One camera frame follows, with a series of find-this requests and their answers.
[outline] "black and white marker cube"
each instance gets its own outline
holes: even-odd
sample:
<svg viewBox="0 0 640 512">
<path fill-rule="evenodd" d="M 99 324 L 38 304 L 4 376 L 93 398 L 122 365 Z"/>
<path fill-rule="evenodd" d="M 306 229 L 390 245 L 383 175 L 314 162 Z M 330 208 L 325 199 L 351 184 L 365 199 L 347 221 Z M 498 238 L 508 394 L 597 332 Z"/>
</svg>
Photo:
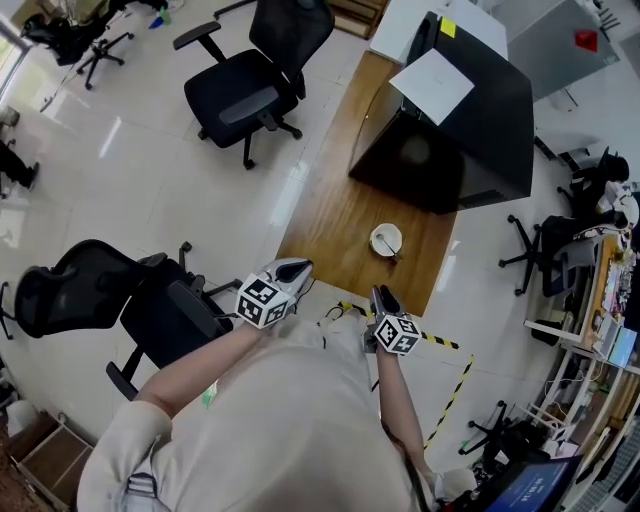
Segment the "black and white marker cube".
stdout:
<svg viewBox="0 0 640 512">
<path fill-rule="evenodd" d="M 385 315 L 374 336 L 387 352 L 399 355 L 411 352 L 422 338 L 420 328 L 413 320 L 393 315 Z"/>
<path fill-rule="evenodd" d="M 238 291 L 236 313 L 258 329 L 284 318 L 292 297 L 250 274 Z"/>
</svg>

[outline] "tiled floor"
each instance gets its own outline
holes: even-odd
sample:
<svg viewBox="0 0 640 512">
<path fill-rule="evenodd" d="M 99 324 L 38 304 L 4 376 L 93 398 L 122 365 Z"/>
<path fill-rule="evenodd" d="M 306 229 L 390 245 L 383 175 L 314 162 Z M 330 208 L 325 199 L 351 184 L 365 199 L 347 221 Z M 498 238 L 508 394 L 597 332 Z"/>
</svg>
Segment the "tiled floor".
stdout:
<svg viewBox="0 0 640 512">
<path fill-rule="evenodd" d="M 123 68 L 102 64 L 95 88 L 78 78 L 62 87 L 51 106 L 38 110 L 64 77 L 49 54 L 30 52 L 5 101 L 22 113 L 15 137 L 29 163 L 41 163 L 33 192 L 13 189 L 0 203 L 0 278 L 14 287 L 30 265 L 53 265 L 86 238 L 98 238 L 131 257 L 158 251 L 176 257 L 190 240 L 190 269 L 213 283 L 244 278 L 275 256 L 327 128 L 366 43 L 335 31 L 305 68 L 308 97 L 287 120 L 304 132 L 295 141 L 285 132 L 260 132 L 246 172 L 241 148 L 201 142 L 184 99 L 183 83 L 212 63 L 198 45 L 174 52 L 171 41 L 211 19 L 215 2 L 188 0 L 170 26 L 149 31 L 149 19 L 118 20 L 111 35 L 133 30 L 117 54 Z M 222 19 L 215 38 L 224 52 L 250 47 L 252 7 Z M 546 377 L 555 352 L 533 340 L 522 326 L 527 298 L 513 294 L 523 269 L 501 270 L 497 261 L 521 249 L 509 213 L 525 225 L 562 211 L 555 192 L 565 171 L 536 154 L 528 199 L 461 212 L 446 264 L 422 328 L 458 342 L 454 352 L 423 344 L 402 361 L 425 435 L 436 425 L 471 354 L 475 363 L 437 437 L 427 451 L 437 468 L 457 467 L 460 443 L 472 432 L 469 419 L 487 420 L 495 403 L 526 403 Z M 300 314 L 324 316 L 337 300 L 359 297 L 316 283 Z M 233 296 L 223 298 L 227 309 Z M 122 397 L 104 368 L 122 364 L 133 343 L 119 324 L 109 331 L 76 331 L 33 340 L 13 327 L 15 340 L 0 340 L 0 351 L 27 397 L 63 410 L 86 432 L 98 436 Z M 136 375 L 141 385 L 154 371 L 147 360 Z M 178 425 L 203 412 L 199 403 Z"/>
</svg>

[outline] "yellow sticky note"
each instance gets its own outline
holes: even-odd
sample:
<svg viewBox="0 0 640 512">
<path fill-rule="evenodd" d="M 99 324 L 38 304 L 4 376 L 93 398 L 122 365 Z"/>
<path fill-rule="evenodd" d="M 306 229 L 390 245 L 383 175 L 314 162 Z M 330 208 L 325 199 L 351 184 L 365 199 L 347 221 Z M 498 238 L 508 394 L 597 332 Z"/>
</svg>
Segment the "yellow sticky note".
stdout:
<svg viewBox="0 0 640 512">
<path fill-rule="evenodd" d="M 440 30 L 447 34 L 449 37 L 456 37 L 456 24 L 447 18 L 442 18 L 442 23 L 440 23 Z"/>
</svg>

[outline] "red object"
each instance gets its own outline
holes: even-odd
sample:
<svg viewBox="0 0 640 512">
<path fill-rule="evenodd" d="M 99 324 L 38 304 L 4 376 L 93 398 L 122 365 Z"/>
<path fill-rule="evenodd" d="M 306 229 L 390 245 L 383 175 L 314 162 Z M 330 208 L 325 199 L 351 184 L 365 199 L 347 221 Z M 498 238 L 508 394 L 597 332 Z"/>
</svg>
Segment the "red object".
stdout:
<svg viewBox="0 0 640 512">
<path fill-rule="evenodd" d="M 576 46 L 598 53 L 598 33 L 595 30 L 576 30 Z"/>
</svg>

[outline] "spoon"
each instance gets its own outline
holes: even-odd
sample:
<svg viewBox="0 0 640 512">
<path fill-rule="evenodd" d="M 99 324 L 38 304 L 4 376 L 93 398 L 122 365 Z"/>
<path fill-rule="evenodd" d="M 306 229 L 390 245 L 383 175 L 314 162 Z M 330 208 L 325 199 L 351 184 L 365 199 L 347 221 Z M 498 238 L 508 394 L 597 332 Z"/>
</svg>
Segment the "spoon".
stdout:
<svg viewBox="0 0 640 512">
<path fill-rule="evenodd" d="M 381 242 L 383 242 L 383 243 L 384 243 L 384 245 L 386 245 L 386 246 L 389 248 L 389 250 L 393 253 L 393 256 L 392 256 L 391 258 L 392 258 L 392 260 L 393 260 L 394 264 L 395 264 L 395 263 L 398 263 L 398 260 L 399 260 L 400 258 L 402 258 L 402 256 L 400 256 L 396 251 L 394 251 L 394 250 L 391 248 L 391 246 L 390 246 L 390 245 L 387 243 L 387 241 L 384 239 L 384 235 L 383 235 L 382 233 L 378 233 L 378 234 L 376 235 L 376 240 L 380 240 Z"/>
</svg>

